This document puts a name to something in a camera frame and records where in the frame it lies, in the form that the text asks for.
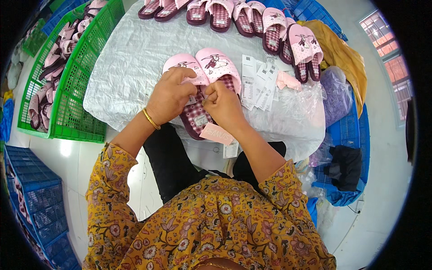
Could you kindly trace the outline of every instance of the pink tag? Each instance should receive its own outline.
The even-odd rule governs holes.
[[[232,140],[234,140],[234,137],[226,132],[226,130],[212,123],[207,123],[201,132],[200,137],[217,143],[223,143],[225,145],[229,145],[232,143]]]

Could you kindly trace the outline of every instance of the black pants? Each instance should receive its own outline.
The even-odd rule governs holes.
[[[279,154],[285,156],[286,146],[283,142],[269,143]],[[167,203],[183,189],[198,183],[208,172],[198,172],[192,165],[186,150],[175,128],[166,123],[151,134],[143,145],[149,157],[155,175],[159,194],[163,203]],[[241,152],[233,167],[234,179],[250,183],[256,191],[258,182],[244,152]]]

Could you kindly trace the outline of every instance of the hand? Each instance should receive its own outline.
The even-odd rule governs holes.
[[[206,89],[206,95],[209,96],[203,101],[204,109],[224,130],[235,137],[237,131],[250,127],[238,96],[228,90],[223,82],[211,83]]]
[[[155,85],[146,110],[156,125],[165,124],[181,114],[189,95],[197,94],[192,83],[181,83],[185,77],[196,78],[197,74],[191,68],[172,67]]]

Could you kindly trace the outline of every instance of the sleeve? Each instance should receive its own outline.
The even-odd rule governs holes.
[[[118,146],[106,144],[90,175],[86,192],[89,237],[83,269],[116,268],[143,224],[127,205],[127,175],[138,164]]]
[[[324,269],[336,269],[336,258],[329,254],[306,207],[308,197],[295,174],[292,159],[259,184],[267,199],[290,219],[310,241]]]

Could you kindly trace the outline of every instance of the woman's right hand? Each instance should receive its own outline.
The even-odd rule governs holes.
[[[233,135],[250,127],[241,109],[238,96],[226,88],[221,81],[211,83],[206,89],[209,95],[203,101],[204,109],[228,133]]]

